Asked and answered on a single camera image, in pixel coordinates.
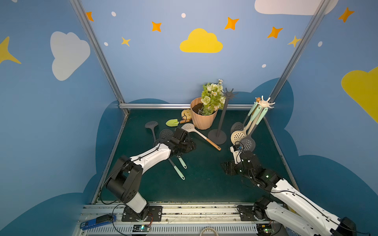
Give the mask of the cream skimmer mint handle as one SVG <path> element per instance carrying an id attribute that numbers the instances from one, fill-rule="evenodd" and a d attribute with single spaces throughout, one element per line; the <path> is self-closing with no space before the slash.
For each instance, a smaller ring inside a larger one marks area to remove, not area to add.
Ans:
<path id="1" fill-rule="evenodd" d="M 237 142 L 240 142 L 242 139 L 247 137 L 247 135 L 249 135 L 252 132 L 252 127 L 256 124 L 258 116 L 260 115 L 261 109 L 262 109 L 261 105 L 256 102 L 248 114 L 250 119 L 247 125 L 243 128 L 243 130 L 237 130 L 232 133 L 231 142 L 234 145 L 236 145 Z"/>

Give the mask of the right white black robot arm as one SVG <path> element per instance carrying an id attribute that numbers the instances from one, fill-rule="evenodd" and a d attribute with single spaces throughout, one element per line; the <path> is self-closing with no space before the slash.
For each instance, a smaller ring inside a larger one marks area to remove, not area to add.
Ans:
<path id="1" fill-rule="evenodd" d="M 268 197 L 261 197 L 253 206 L 238 205 L 243 221 L 277 221 L 300 236 L 355 236 L 356 224 L 321 208 L 276 172 L 262 167 L 251 151 L 231 146 L 233 160 L 222 167 L 228 175 L 241 175 L 259 189 L 286 204 L 284 208 Z"/>

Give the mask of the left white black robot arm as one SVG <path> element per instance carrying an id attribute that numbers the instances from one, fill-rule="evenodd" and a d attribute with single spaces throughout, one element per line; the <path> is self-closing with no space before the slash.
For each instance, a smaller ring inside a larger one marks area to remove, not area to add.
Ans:
<path id="1" fill-rule="evenodd" d="M 144 220 L 149 213 L 149 203 L 139 193 L 143 174 L 173 155 L 195 149 L 196 144 L 188 135 L 184 129 L 177 128 L 169 138 L 157 140 L 150 150 L 133 157 L 123 155 L 113 166 L 104 186 L 131 209 L 136 219 Z"/>

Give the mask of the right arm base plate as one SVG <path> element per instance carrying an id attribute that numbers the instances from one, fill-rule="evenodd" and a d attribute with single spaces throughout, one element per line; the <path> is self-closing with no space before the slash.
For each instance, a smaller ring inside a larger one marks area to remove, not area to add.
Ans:
<path id="1" fill-rule="evenodd" d="M 238 205 L 237 210 L 241 221 L 265 221 L 265 211 L 257 206 Z"/>

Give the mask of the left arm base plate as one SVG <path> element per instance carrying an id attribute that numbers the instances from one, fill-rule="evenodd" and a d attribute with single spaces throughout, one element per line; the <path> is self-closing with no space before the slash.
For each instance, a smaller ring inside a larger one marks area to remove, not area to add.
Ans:
<path id="1" fill-rule="evenodd" d="M 122 215 L 122 222 L 161 222 L 162 206 L 147 205 L 141 213 L 136 213 L 130 207 L 126 206 Z"/>

